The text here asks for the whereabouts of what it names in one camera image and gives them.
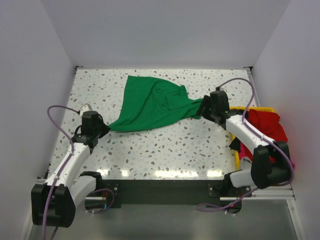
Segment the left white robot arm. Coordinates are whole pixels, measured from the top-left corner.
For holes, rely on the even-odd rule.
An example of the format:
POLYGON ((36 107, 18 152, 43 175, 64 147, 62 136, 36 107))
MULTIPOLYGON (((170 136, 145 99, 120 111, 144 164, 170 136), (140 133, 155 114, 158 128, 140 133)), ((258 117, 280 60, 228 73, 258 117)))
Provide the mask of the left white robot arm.
POLYGON ((70 139, 70 147, 54 173, 31 190, 32 222, 38 226, 68 228, 77 206, 89 194, 99 196, 104 190, 102 175, 80 168, 93 153, 99 139, 110 128, 93 110, 81 114, 81 125, 70 139))

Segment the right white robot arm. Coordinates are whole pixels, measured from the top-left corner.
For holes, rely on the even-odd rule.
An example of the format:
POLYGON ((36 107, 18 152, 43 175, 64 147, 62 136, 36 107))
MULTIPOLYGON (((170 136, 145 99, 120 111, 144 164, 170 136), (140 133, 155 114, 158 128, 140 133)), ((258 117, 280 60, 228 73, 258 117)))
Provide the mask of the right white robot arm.
POLYGON ((263 134, 246 120, 244 113, 230 109, 225 91, 216 90, 204 96, 196 114, 229 131, 253 156, 250 168, 225 174, 221 193, 233 197, 241 187, 255 185, 265 189, 291 183, 294 168, 288 144, 263 134))

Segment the green t shirt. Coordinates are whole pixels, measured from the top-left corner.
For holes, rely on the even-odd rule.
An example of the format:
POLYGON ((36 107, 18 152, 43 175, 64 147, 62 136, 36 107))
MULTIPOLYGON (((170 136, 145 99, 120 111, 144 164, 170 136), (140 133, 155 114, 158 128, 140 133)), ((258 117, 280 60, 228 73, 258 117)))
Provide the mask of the green t shirt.
POLYGON ((149 76, 128 76, 113 132, 162 128, 187 118, 198 119, 202 99, 190 99, 184 85, 149 76))

